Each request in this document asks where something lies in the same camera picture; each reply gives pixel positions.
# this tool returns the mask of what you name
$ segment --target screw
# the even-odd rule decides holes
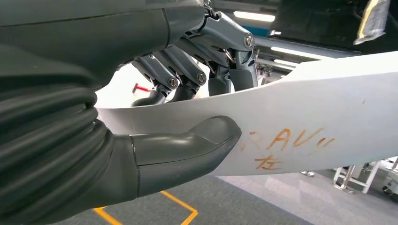
[[[204,73],[198,73],[196,79],[198,80],[199,85],[203,85],[204,83],[206,83],[206,75]]]
[[[252,34],[246,34],[245,36],[245,47],[252,48],[254,45],[254,38]]]
[[[178,86],[178,81],[177,78],[171,77],[168,79],[168,84],[170,85],[171,88],[176,88]]]

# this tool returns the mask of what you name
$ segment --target gray carpet floor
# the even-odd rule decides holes
[[[398,204],[383,195],[378,185],[368,194],[350,195],[333,187],[332,176],[329,170],[316,171],[313,178],[300,173],[205,176],[167,192],[197,210],[191,225],[397,224]],[[123,225],[179,225],[191,214],[161,193],[108,206],[104,211]],[[108,224],[92,210],[57,223]]]

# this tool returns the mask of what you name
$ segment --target red object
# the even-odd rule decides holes
[[[143,91],[146,91],[146,92],[150,92],[150,91],[151,91],[151,90],[149,90],[148,88],[143,88],[143,87],[138,86],[138,83],[136,83],[136,84],[134,85],[133,93],[135,93],[136,90],[143,90]]]
[[[137,86],[137,89],[138,90],[143,90],[143,91],[146,91],[146,92],[150,92],[151,91],[148,88],[143,88],[143,87],[140,87],[140,86]]]

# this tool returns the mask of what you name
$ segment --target white curved board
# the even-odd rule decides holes
[[[216,115],[242,129],[214,175],[336,168],[398,155],[398,52],[300,64],[285,78],[216,97],[98,108],[115,134],[180,133]]]

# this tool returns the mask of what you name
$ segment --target chinese character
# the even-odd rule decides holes
[[[263,169],[263,170],[279,170],[280,168],[273,168],[275,164],[277,163],[282,163],[282,162],[278,162],[275,161],[277,160],[276,158],[274,158],[273,155],[268,156],[267,158],[257,158],[255,159],[255,161],[262,161],[260,163],[260,165],[256,168],[256,169]]]

